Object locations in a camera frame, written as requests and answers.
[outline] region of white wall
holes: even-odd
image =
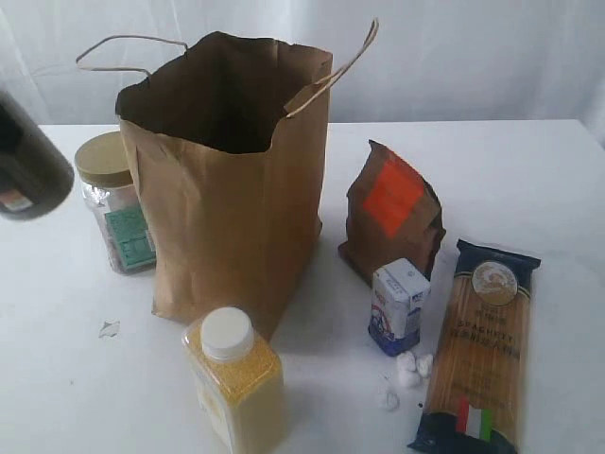
[[[41,123],[112,123],[133,74],[74,58],[115,33],[195,43],[220,29],[329,49],[375,44],[334,89],[334,121],[578,118],[605,143],[602,0],[0,0],[0,81]],[[116,43],[90,63],[155,69],[167,44]]]

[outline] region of yellow bottle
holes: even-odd
[[[199,404],[233,454],[269,452],[285,433],[282,363],[240,309],[222,307],[182,336]]]

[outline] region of white table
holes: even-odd
[[[43,130],[73,159],[113,126]],[[320,245],[272,345],[291,431],[278,453],[402,453],[426,386],[375,403],[392,358],[370,339],[370,290],[338,258],[345,193],[369,138],[397,150],[441,198],[448,236],[417,351],[434,351],[458,236],[543,259],[534,276],[522,452],[605,452],[605,151],[577,121],[335,124]],[[0,219],[0,452],[223,453],[198,407],[182,327],[150,314],[153,273],[106,263],[74,190],[27,223]],[[105,321],[119,334],[100,339]]]

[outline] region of gold jar lid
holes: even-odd
[[[82,145],[76,153],[80,178],[100,187],[132,184],[129,163],[119,131],[98,135]]]

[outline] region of small carton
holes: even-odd
[[[372,277],[372,315],[368,331],[395,357],[420,341],[420,314],[430,283],[404,258],[379,268]]]

